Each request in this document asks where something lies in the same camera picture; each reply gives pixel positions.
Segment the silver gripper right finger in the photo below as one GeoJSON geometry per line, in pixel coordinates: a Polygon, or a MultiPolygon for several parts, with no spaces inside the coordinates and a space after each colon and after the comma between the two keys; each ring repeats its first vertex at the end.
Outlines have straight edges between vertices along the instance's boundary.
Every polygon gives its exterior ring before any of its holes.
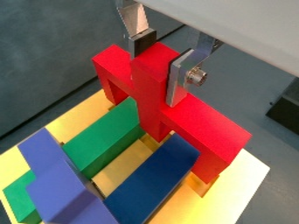
{"type": "Polygon", "coordinates": [[[200,86],[207,80],[207,73],[201,70],[201,64],[221,45],[220,40],[200,32],[196,47],[187,49],[169,62],[165,93],[165,103],[169,107],[173,108],[184,99],[189,85],[200,86]]]}

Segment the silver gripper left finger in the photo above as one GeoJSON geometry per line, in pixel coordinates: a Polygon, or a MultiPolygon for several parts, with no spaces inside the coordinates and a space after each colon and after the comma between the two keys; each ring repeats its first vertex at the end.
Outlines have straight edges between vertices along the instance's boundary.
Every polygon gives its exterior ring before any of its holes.
{"type": "Polygon", "coordinates": [[[144,6],[135,0],[116,0],[116,10],[128,34],[128,51],[133,59],[156,42],[156,30],[147,21],[144,6]]]}

